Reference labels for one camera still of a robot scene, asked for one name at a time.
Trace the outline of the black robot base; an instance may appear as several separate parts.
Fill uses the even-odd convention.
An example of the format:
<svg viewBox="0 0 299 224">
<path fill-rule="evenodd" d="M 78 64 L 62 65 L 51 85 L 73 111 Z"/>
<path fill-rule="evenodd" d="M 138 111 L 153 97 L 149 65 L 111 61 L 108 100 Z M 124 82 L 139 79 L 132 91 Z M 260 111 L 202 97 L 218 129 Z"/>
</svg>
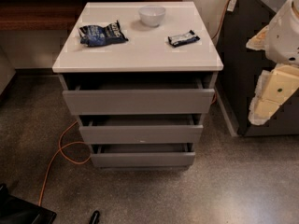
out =
<svg viewBox="0 0 299 224">
<path fill-rule="evenodd" d="M 57 214 L 8 193 L 0 185 L 0 224 L 52 224 Z"/>
</svg>

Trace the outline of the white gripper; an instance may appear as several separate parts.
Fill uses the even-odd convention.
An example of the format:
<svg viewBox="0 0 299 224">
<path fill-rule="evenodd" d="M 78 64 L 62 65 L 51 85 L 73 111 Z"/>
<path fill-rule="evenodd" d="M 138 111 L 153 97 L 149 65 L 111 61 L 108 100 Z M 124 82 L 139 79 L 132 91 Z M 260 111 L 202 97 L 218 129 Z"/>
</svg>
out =
<svg viewBox="0 0 299 224">
<path fill-rule="evenodd" d="M 249 105 L 249 122 L 264 125 L 299 89 L 299 0 L 287 0 L 246 48 L 265 50 L 277 63 L 273 70 L 262 71 Z"/>
</svg>

